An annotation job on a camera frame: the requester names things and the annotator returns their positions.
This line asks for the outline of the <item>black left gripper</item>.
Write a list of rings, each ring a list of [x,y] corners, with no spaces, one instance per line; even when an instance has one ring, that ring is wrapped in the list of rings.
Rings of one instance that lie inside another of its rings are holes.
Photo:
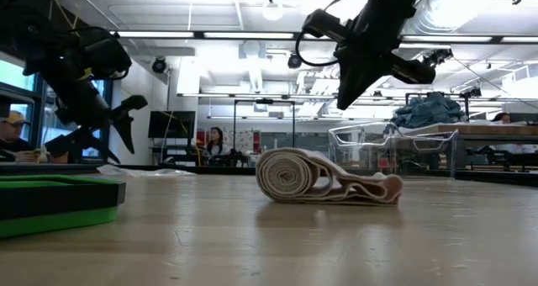
[[[93,148],[100,152],[105,162],[112,159],[120,163],[106,145],[94,137],[90,130],[84,129],[103,129],[109,123],[110,107],[93,85],[92,76],[75,79],[66,74],[56,73],[52,77],[52,89],[57,97],[56,117],[62,124],[76,124],[82,128],[48,141],[45,143],[46,150],[53,157],[67,153],[69,163],[82,163],[83,151]],[[129,112],[142,109],[146,105],[147,100],[144,96],[132,95],[111,111],[112,126],[131,154],[135,153],[131,128],[134,119],[129,116]]]

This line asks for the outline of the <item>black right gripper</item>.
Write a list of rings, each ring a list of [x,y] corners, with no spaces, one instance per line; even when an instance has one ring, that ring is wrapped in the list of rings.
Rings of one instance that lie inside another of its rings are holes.
[[[405,60],[393,53],[399,47],[398,35],[388,39],[370,29],[351,31],[339,42],[335,57],[340,64],[340,86],[337,108],[347,109],[380,77],[391,76],[407,84],[431,84],[435,68],[419,60]]]

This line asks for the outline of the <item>clear plastic bag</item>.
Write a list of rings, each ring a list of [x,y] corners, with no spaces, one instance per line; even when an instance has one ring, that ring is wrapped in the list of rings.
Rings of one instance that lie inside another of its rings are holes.
[[[97,168],[97,170],[108,176],[119,176],[125,175],[129,177],[183,177],[183,176],[192,176],[193,172],[187,172],[183,170],[162,168],[157,170],[137,170],[137,169],[128,169],[120,168],[113,165],[104,165]]]

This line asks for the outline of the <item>black monitor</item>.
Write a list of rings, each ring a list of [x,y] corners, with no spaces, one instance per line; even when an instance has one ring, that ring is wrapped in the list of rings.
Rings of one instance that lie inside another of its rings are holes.
[[[194,111],[152,111],[148,137],[151,139],[192,139]]]

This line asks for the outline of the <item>blue cloth pile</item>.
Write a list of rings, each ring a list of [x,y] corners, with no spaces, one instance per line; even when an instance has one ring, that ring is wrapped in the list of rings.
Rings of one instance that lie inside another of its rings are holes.
[[[466,117],[457,101],[432,92],[426,98],[412,98],[408,105],[396,109],[391,122],[398,127],[417,129],[432,124],[462,122]]]

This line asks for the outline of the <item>green black square tray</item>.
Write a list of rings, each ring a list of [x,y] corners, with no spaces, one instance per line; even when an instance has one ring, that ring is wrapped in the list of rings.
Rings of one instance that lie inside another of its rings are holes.
[[[117,219],[126,183],[95,177],[0,177],[0,239]]]

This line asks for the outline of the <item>round ceiling light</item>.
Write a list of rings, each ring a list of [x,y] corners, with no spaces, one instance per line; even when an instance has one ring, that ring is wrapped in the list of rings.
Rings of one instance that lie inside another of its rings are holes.
[[[278,21],[283,16],[283,5],[276,0],[267,0],[263,5],[261,13],[269,21]]]

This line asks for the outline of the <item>clear plastic bin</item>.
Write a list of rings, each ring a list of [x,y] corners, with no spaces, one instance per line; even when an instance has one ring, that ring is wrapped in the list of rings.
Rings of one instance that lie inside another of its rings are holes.
[[[372,122],[329,130],[329,159],[358,175],[376,172],[425,176],[442,172],[452,177],[458,132],[411,135],[393,123]]]

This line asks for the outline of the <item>ceiling light strip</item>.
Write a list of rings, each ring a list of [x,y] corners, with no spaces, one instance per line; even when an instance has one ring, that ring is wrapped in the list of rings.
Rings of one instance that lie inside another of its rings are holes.
[[[229,31],[137,31],[117,30],[124,38],[163,40],[163,39],[210,39],[210,40],[292,40],[298,37],[293,32],[229,32]],[[492,44],[538,44],[538,35],[402,35],[406,43],[492,43]]]

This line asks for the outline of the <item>wooden workbench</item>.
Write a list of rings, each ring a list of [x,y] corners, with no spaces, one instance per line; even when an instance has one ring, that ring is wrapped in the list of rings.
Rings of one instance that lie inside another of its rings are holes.
[[[517,124],[433,124],[418,129],[402,128],[406,135],[448,136],[457,131],[456,150],[450,156],[455,161],[455,168],[464,168],[467,160],[467,148],[496,146],[507,144],[538,146],[538,126]]]

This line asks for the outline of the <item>black metal table frame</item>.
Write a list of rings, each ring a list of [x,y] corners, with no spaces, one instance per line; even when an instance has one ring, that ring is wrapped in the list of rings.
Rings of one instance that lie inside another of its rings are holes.
[[[84,174],[97,173],[101,164],[20,164],[0,162],[0,176],[7,175],[37,175],[37,174]],[[156,171],[163,168],[182,170],[197,174],[254,176],[254,167],[185,167],[185,166],[136,166],[119,165],[120,169],[139,170],[142,172]],[[416,165],[405,164],[396,170],[395,174],[402,177],[454,177],[456,180],[480,183],[509,184],[538,188],[538,173],[505,172],[460,169],[454,172],[448,170],[426,170]]]

